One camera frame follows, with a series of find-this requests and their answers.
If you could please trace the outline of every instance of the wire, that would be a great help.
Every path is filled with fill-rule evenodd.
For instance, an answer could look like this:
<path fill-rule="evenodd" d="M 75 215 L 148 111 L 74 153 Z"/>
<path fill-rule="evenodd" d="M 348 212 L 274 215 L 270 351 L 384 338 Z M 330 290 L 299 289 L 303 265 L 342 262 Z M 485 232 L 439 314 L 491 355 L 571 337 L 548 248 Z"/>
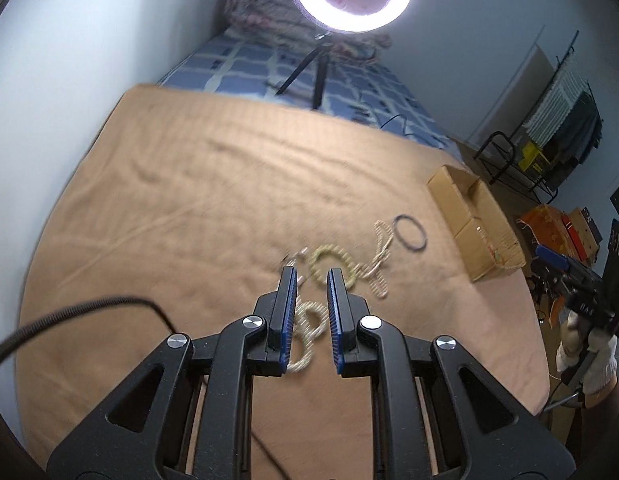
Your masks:
<path fill-rule="evenodd" d="M 30 324 L 22 326 L 21 328 L 14 331 L 10 336 L 5 338 L 3 342 L 0 343 L 0 365 L 10 357 L 16 350 L 21 348 L 25 343 L 31 341 L 36 336 L 46 332 L 47 330 L 61 324 L 65 321 L 69 321 L 71 319 L 75 319 L 80 316 L 84 316 L 85 314 L 90 314 L 91 312 L 96 312 L 97 310 L 102 310 L 104 308 L 109 308 L 111 306 L 121 306 L 121 305 L 144 305 L 150 307 L 158 317 L 160 317 L 161 321 L 165 323 L 165 326 L 170 330 L 170 333 L 177 333 L 178 330 L 174 323 L 172 323 L 171 319 L 165 313 L 165 311 L 152 300 L 146 300 L 144 298 L 137 298 L 135 296 L 114 296 L 112 298 L 101 298 L 100 300 L 93 301 L 85 301 L 84 303 L 78 303 L 72 306 L 66 306 L 61 310 L 57 310 L 47 316 L 43 316 L 36 321 L 33 321 Z M 207 387 L 207 381 L 203 378 L 203 383 Z M 251 431 L 252 438 L 256 441 L 259 447 L 265 453 L 267 459 L 272 463 L 272 465 L 276 468 L 276 470 L 281 475 L 283 480 L 291 480 L 291 477 L 283 467 L 283 465 L 276 460 L 273 456 L 272 452 L 266 446 L 266 444 L 261 440 L 261 438 Z"/>
<path fill-rule="evenodd" d="M 555 408 L 558 408 L 559 406 L 563 406 L 564 404 L 567 404 L 570 400 L 577 399 L 579 394 L 580 394 L 579 392 L 574 392 L 573 394 L 568 395 L 563 399 L 557 400 L 557 402 L 552 402 L 551 404 L 545 406 L 545 408 L 543 408 L 541 413 L 551 412 Z"/>
<path fill-rule="evenodd" d="M 401 236 L 400 232 L 398 231 L 398 222 L 400 222 L 401 220 L 408 220 L 419 229 L 419 231 L 421 232 L 421 236 L 423 237 L 423 242 L 420 245 L 417 246 L 417 245 L 410 244 L 407 242 L 407 240 L 405 240 L 405 238 Z M 403 247 L 406 248 L 408 251 L 412 251 L 413 253 L 418 253 L 427 247 L 427 232 L 425 228 L 423 227 L 423 224 L 421 224 L 421 222 L 416 220 L 416 218 L 414 218 L 413 216 L 406 215 L 406 214 L 398 215 L 392 222 L 391 227 L 392 227 L 392 231 L 394 231 L 394 235 L 396 239 L 401 244 L 403 244 Z"/>
<path fill-rule="evenodd" d="M 381 126 L 381 130 L 387 126 L 388 124 L 390 124 L 394 119 L 396 119 L 397 117 L 403 117 L 405 120 L 405 123 L 407 123 L 407 118 L 403 115 L 403 114 L 396 114 L 394 117 L 392 117 L 391 119 L 385 121 L 385 123 Z"/>
<path fill-rule="evenodd" d="M 561 384 L 562 383 L 558 383 L 556 387 L 554 388 L 554 391 L 551 394 L 549 394 L 549 397 L 547 398 L 547 402 L 545 403 L 545 406 L 543 406 L 543 411 L 545 410 L 545 408 L 547 408 L 551 404 L 551 400 L 552 398 L 554 398 L 554 395 L 556 395 L 556 392 L 560 388 Z"/>
<path fill-rule="evenodd" d="M 203 384 L 205 385 L 205 388 L 207 388 L 207 381 L 205 380 L 205 378 L 203 378 Z M 270 463 L 278 471 L 278 474 L 281 475 L 281 478 L 283 480 L 292 480 L 292 477 L 285 470 L 285 467 L 283 467 L 283 464 L 278 462 L 277 458 L 270 451 L 269 447 L 266 446 L 266 443 L 263 442 L 263 440 L 256 434 L 256 432 L 254 430 L 250 430 L 250 434 L 252 438 L 254 439 L 254 441 L 256 441 L 256 443 L 258 444 L 258 447 L 260 447 L 263 453 L 265 453 L 267 460 L 270 461 Z"/>

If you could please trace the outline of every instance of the bed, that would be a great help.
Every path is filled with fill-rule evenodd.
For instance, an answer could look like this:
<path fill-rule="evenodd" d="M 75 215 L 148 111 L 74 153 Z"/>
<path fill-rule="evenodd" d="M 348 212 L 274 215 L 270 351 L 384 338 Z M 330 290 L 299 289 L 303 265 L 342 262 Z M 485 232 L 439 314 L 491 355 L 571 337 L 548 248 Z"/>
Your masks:
<path fill-rule="evenodd" d="M 518 271 L 470 282 L 426 186 L 442 164 L 459 162 L 328 114 L 218 93 L 133 88 L 46 224 L 20 321 L 135 294 L 161 304 L 192 338 L 208 335 L 276 288 L 289 252 L 331 242 L 369 261 L 374 222 L 411 214 L 427 231 L 427 249 L 391 246 L 385 300 L 366 283 L 353 291 L 409 335 L 454 335 L 536 413 L 549 379 L 525 277 Z M 312 282 L 301 295 L 325 301 Z M 35 459 L 44 464 L 166 336 L 151 312 L 129 307 L 64 324 L 24 347 L 18 399 Z M 369 410 L 368 381 L 337 377 L 329 333 L 304 372 L 254 383 L 253 429 L 294 480 L 371 478 Z M 256 445 L 253 478 L 279 478 Z"/>
<path fill-rule="evenodd" d="M 280 46 L 223 34 L 200 47 L 160 84 L 310 109 L 316 62 L 285 94 L 276 95 L 302 59 L 302 54 Z M 381 63 L 355 66 L 331 62 L 321 111 L 443 150 L 462 162 L 456 143 L 441 132 L 409 89 Z"/>

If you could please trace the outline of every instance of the blue checkered blanket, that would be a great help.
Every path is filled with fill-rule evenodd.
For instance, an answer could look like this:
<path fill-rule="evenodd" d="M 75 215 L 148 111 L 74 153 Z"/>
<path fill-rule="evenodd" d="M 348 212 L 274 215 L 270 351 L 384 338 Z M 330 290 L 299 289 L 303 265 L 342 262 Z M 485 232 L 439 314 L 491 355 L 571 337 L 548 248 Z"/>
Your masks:
<path fill-rule="evenodd" d="M 276 89 L 302 58 L 302 54 L 282 47 L 217 36 L 167 74 L 160 84 L 309 109 L 316 62 L 299 75 L 285 94 L 275 95 Z M 456 143 L 440 131 L 407 87 L 379 63 L 371 66 L 330 63 L 320 111 L 367 126 L 382 127 L 384 131 L 419 144 L 445 150 L 462 162 Z"/>

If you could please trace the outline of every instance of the white glove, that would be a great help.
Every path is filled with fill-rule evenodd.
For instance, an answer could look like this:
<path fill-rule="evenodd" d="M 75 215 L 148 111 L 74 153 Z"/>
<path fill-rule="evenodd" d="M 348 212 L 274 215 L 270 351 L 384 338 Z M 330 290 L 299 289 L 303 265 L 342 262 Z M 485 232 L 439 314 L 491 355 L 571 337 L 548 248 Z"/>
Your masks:
<path fill-rule="evenodd" d="M 584 336 L 577 328 L 578 322 L 578 314 L 570 312 L 567 321 L 560 327 L 561 342 L 556 354 L 556 368 L 559 373 L 578 364 L 584 342 Z M 590 332 L 587 349 L 597 354 L 583 377 L 584 394 L 592 395 L 601 391 L 614 377 L 617 368 L 614 357 L 616 342 L 616 336 L 609 336 L 598 328 Z"/>

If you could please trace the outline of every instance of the tan bed sheet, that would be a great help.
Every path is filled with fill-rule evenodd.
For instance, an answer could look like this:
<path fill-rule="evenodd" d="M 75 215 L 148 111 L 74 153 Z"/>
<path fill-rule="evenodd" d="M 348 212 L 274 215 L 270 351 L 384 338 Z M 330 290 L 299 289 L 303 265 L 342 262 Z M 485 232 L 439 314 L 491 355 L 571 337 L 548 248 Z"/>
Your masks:
<path fill-rule="evenodd" d="M 440 151 L 315 112 L 139 86 L 108 119 L 43 232 L 21 322 L 113 294 L 149 297 L 193 338 L 219 332 L 274 290 L 290 251 L 332 242 L 356 261 L 374 222 L 401 213 L 429 235 L 398 242 L 375 313 L 403 332 L 456 336 L 531 412 L 547 360 L 521 271 L 472 284 L 425 186 Z M 313 283 L 304 299 L 324 301 Z M 142 308 L 74 320 L 24 348 L 18 396 L 27 446 L 45 463 L 60 440 L 166 337 Z M 337 377 L 329 331 L 304 373 L 257 379 L 253 429 L 295 480 L 371 478 L 368 380 Z M 277 478 L 253 446 L 254 479 Z"/>

